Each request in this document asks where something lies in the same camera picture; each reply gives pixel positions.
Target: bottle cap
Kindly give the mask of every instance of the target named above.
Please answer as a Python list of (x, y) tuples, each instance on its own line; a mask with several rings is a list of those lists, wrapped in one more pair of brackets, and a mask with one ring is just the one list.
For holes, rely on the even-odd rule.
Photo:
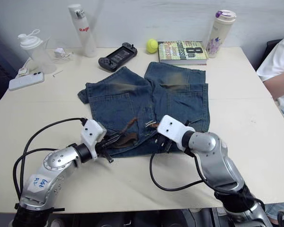
[(18, 39), (20, 40), (20, 46), (24, 50), (30, 50), (38, 47), (40, 44), (43, 43), (43, 41), (37, 37), (34, 36), (40, 32), (39, 29), (34, 30), (31, 34), (20, 34), (18, 35)]
[(75, 19), (81, 19), (85, 17), (84, 10), (80, 4), (71, 4), (68, 6), (68, 10), (71, 16)]
[(227, 9), (221, 9), (218, 12), (216, 12), (216, 18), (224, 22), (233, 22), (236, 19), (236, 17), (237, 17), (236, 13)]

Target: handwritten label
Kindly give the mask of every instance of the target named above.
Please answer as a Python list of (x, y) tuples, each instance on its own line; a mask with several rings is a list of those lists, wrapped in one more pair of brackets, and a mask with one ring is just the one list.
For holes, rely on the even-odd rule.
[(50, 182), (50, 178), (41, 174), (35, 174), (31, 176), (31, 183), (28, 186), (28, 190), (31, 192), (40, 192), (46, 188), (46, 185)]

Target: black chair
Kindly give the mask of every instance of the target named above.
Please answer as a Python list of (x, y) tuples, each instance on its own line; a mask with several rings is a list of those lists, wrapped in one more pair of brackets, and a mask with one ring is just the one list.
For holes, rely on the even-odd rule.
[(281, 41), (281, 39), (276, 39), (276, 40), (272, 40), (272, 41), (268, 41), (266, 43), (266, 49), (265, 52), (262, 56), (262, 59), (260, 61), (260, 63), (257, 65), (256, 71), (258, 70), (258, 68), (260, 67), (260, 65), (263, 63), (263, 61), (265, 60), (265, 58), (269, 55), (269, 53), (273, 50), (273, 48)]

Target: person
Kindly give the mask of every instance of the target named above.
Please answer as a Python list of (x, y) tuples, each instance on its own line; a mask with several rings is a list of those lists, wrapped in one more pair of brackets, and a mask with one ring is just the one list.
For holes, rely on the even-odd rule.
[[(258, 76), (271, 93), (284, 116), (284, 39), (266, 57), (257, 70)], [(284, 210), (284, 203), (266, 205), (266, 213), (271, 223), (277, 225), (277, 213)]]

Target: book cover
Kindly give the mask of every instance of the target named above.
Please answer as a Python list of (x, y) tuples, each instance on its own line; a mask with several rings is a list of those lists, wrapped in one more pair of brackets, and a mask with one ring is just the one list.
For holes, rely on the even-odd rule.
[(208, 54), (202, 42), (158, 42), (159, 61), (169, 64), (206, 64)]

